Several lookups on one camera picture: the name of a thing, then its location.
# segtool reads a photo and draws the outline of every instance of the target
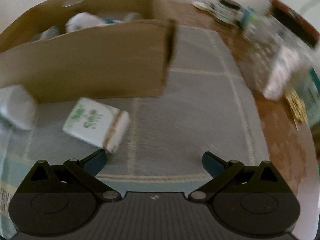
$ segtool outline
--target wooden floor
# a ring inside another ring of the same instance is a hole
[[[171,17],[181,25],[214,30],[220,34],[232,52],[235,61],[242,59],[249,44],[242,38],[237,27],[217,23],[210,14],[188,3],[169,1]],[[301,180],[307,175],[307,155],[316,163],[316,154],[310,128],[306,123],[298,129],[290,108],[283,99],[278,102],[255,96],[261,125],[267,142],[270,160],[297,194]]]

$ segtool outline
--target cardboard flap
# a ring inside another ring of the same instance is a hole
[[[144,19],[168,20],[162,0],[48,0],[26,11],[0,35],[0,52],[30,41],[56,26],[65,33],[66,22],[80,12],[138,12]]]
[[[0,87],[22,84],[41,103],[155,96],[167,26],[157,20],[87,28],[0,54]]]

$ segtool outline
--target white box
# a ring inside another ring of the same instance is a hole
[[[62,130],[73,137],[115,153],[128,125],[128,112],[88,98],[80,98]]]
[[[0,89],[0,115],[22,130],[31,130],[37,103],[21,85]]]

